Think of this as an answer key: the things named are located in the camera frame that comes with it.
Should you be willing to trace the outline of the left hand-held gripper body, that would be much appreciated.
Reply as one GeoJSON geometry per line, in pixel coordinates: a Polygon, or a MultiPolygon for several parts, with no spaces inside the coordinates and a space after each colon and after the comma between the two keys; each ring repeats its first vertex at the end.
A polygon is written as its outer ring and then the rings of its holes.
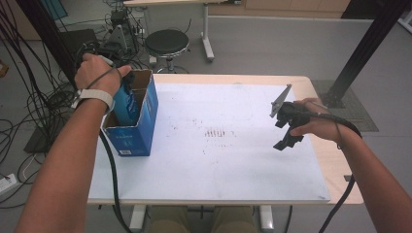
{"type": "Polygon", "coordinates": [[[110,66],[121,66],[124,57],[129,52],[121,25],[117,25],[111,36],[97,50],[98,55],[110,66]]]}

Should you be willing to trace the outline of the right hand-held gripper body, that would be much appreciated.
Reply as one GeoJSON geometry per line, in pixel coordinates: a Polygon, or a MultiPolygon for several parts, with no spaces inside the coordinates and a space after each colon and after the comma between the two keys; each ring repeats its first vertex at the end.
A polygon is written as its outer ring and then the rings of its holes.
{"type": "Polygon", "coordinates": [[[296,128],[308,123],[310,117],[306,115],[306,110],[303,106],[286,101],[291,89],[292,85],[288,83],[287,87],[271,103],[271,112],[269,115],[275,117],[277,121],[285,121],[291,128],[296,128]]]}

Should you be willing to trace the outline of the blue detergent bottle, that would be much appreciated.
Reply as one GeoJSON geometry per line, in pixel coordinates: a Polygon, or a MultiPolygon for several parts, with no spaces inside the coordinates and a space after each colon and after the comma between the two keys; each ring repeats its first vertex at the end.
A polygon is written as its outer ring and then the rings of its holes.
{"type": "Polygon", "coordinates": [[[128,83],[122,83],[114,96],[114,113],[121,126],[133,126],[139,117],[138,105],[128,83]]]}

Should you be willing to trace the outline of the blue cardboard box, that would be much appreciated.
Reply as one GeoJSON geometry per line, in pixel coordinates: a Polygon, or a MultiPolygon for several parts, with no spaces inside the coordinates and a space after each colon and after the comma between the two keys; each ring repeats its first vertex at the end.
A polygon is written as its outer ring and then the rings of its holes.
{"type": "Polygon", "coordinates": [[[155,80],[151,70],[133,70],[134,93],[139,117],[133,126],[121,126],[114,109],[103,121],[103,131],[120,156],[149,156],[158,107],[155,80]]]}

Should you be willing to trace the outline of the person's right hand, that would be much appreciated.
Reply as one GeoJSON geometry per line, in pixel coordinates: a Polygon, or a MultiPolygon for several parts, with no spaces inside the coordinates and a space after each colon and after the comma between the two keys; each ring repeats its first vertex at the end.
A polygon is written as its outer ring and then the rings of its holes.
{"type": "MultiPolygon", "coordinates": [[[[295,101],[295,104],[302,105],[311,113],[329,113],[327,106],[325,106],[319,98],[305,98],[303,100],[295,101]]],[[[319,117],[312,117],[308,123],[296,127],[290,134],[292,136],[314,134],[321,139],[333,141],[336,144],[342,143],[342,136],[338,124],[332,120],[319,117]]]]}

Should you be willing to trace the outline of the person's left hand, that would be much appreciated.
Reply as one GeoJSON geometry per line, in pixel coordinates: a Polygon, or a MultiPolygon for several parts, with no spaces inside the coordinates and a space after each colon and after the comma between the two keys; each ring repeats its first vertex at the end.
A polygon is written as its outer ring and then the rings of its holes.
{"type": "Polygon", "coordinates": [[[85,53],[75,76],[77,89],[98,89],[114,96],[120,88],[121,79],[132,70],[130,65],[111,67],[98,55],[85,53]]]}

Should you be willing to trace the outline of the white wristwatch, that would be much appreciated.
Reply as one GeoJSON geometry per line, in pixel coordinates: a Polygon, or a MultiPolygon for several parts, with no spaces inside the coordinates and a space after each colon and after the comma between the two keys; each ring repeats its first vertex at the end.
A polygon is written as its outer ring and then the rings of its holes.
{"type": "Polygon", "coordinates": [[[73,103],[72,109],[77,109],[81,103],[86,99],[97,99],[107,105],[106,113],[111,112],[114,109],[115,101],[112,95],[108,92],[99,89],[80,89],[77,91],[73,103]]]}

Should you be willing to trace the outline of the black equipment box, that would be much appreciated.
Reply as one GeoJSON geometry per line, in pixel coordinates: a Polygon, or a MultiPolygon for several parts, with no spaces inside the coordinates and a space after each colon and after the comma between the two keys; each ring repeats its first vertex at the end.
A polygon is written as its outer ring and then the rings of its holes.
{"type": "Polygon", "coordinates": [[[96,41],[96,36],[92,29],[61,32],[60,36],[72,54],[74,54],[83,44],[96,41]]]}

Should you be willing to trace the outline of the black round stool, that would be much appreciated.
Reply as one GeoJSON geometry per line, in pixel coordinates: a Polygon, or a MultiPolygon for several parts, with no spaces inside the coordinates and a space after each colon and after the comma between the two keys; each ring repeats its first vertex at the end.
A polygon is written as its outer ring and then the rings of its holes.
{"type": "Polygon", "coordinates": [[[166,65],[156,71],[158,74],[177,74],[178,71],[189,73],[186,68],[174,64],[174,58],[189,49],[189,37],[186,33],[176,29],[156,31],[146,38],[145,47],[149,55],[166,60],[166,65]]]}

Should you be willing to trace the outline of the dark grid floor mat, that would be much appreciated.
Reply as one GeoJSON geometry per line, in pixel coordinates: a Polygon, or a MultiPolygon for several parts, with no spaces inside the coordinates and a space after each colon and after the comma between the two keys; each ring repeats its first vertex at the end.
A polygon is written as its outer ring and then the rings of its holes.
{"type": "MultiPolygon", "coordinates": [[[[312,80],[312,85],[319,97],[328,92],[333,85],[332,80],[312,80]]],[[[337,107],[328,107],[330,112],[352,122],[360,132],[379,132],[379,129],[356,93],[349,88],[337,107]]]]}

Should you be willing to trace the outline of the white table sheet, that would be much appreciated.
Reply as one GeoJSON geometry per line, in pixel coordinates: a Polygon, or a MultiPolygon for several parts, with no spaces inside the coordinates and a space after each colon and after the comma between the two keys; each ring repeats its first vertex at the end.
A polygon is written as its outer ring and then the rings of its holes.
{"type": "Polygon", "coordinates": [[[121,157],[113,176],[97,151],[89,199],[124,203],[325,203],[312,143],[275,150],[287,130],[271,103],[283,85],[160,83],[152,151],[121,157]]]}

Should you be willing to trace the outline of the teal panel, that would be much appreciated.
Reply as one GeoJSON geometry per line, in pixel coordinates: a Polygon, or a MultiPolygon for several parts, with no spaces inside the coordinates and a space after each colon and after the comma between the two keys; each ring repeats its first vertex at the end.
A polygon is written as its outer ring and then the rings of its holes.
{"type": "Polygon", "coordinates": [[[41,0],[41,2],[52,19],[61,19],[68,16],[61,0],[41,0]]]}

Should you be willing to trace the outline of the white table leg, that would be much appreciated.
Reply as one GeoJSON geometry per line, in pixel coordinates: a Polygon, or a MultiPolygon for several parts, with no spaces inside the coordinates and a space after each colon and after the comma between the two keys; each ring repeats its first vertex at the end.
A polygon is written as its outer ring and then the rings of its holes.
{"type": "Polygon", "coordinates": [[[258,207],[260,229],[265,233],[274,232],[274,221],[272,208],[269,205],[262,205],[258,207]]]}
{"type": "Polygon", "coordinates": [[[134,205],[131,219],[129,223],[129,229],[133,232],[140,232],[144,226],[144,220],[146,215],[147,206],[146,205],[134,205]]]}

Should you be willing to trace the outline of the white background desk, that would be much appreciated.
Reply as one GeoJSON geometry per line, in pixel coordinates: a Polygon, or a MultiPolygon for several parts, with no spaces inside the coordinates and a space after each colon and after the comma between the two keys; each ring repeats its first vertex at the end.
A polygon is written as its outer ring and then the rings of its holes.
{"type": "Polygon", "coordinates": [[[225,0],[129,0],[124,1],[123,5],[128,8],[141,8],[144,11],[145,22],[149,22],[148,8],[150,6],[160,5],[183,5],[183,4],[197,4],[202,6],[201,14],[203,18],[202,31],[200,33],[203,48],[205,50],[206,58],[212,62],[215,55],[209,40],[209,5],[219,4],[225,0]]]}

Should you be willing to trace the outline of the black bar under table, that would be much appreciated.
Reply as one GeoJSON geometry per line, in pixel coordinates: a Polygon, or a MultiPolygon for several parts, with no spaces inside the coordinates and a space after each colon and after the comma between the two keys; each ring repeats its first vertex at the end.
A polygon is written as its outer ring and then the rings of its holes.
{"type": "Polygon", "coordinates": [[[189,208],[188,208],[188,211],[189,211],[190,213],[199,213],[201,219],[203,219],[206,214],[212,213],[212,210],[206,209],[204,206],[200,206],[200,207],[189,207],[189,208]]]}

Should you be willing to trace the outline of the white power strip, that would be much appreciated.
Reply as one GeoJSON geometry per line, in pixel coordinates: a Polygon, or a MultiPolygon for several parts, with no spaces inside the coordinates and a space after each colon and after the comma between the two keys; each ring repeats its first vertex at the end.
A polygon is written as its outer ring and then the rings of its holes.
{"type": "Polygon", "coordinates": [[[10,174],[0,180],[0,195],[10,191],[17,186],[17,178],[14,174],[10,174]]]}

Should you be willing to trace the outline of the black slanted frame post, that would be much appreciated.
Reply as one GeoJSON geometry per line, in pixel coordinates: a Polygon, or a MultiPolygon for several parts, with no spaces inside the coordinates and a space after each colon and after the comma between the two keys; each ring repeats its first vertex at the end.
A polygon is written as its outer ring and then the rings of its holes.
{"type": "Polygon", "coordinates": [[[54,20],[49,15],[41,0],[16,0],[35,31],[45,43],[68,82],[74,87],[75,58],[63,41],[54,20]]]}
{"type": "Polygon", "coordinates": [[[384,4],[335,82],[326,93],[321,95],[324,104],[329,108],[339,108],[341,106],[342,98],[351,84],[410,3],[412,3],[412,0],[388,0],[384,4]]]}

